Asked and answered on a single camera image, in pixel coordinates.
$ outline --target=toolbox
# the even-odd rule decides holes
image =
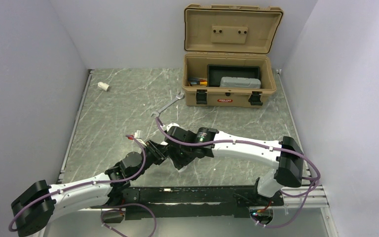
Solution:
[[[281,8],[191,4],[184,13],[187,54],[182,88],[186,104],[261,107],[276,91],[266,54],[284,14]],[[239,69],[240,76],[233,72]],[[212,75],[243,78],[247,73],[260,80],[260,88],[221,87],[217,79],[208,84]],[[205,80],[207,84],[190,84],[189,79],[193,78]]]

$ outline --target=toolbox lid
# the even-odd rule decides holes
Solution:
[[[279,7],[191,4],[185,51],[267,54],[283,14]]]

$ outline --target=wrench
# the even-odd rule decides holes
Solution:
[[[160,113],[162,113],[164,110],[166,110],[173,103],[177,102],[178,100],[183,99],[184,97],[185,97],[185,94],[183,94],[181,91],[178,92],[178,94],[176,95],[176,97],[173,98],[171,101],[169,101],[165,106],[163,106],[162,108],[160,108],[160,110],[153,111],[151,117],[153,117],[153,115],[155,115],[155,117],[159,117]]]

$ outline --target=toolbox label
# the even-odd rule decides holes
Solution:
[[[231,99],[218,99],[217,102],[231,103],[233,100]]]

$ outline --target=marble table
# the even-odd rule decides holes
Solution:
[[[182,69],[101,69],[93,71],[79,121],[69,150],[63,183],[89,178],[123,159],[139,147],[126,134],[142,130],[142,139],[160,143],[163,136],[151,118],[155,111],[181,90]],[[211,127],[227,133],[260,140],[281,140],[295,129],[279,77],[277,92],[260,109],[231,107],[188,107],[181,100],[162,113],[165,124],[196,132]],[[98,82],[110,85],[108,92]],[[196,159],[178,173],[171,160],[153,165],[132,186],[252,185],[269,171],[267,166],[236,158]]]

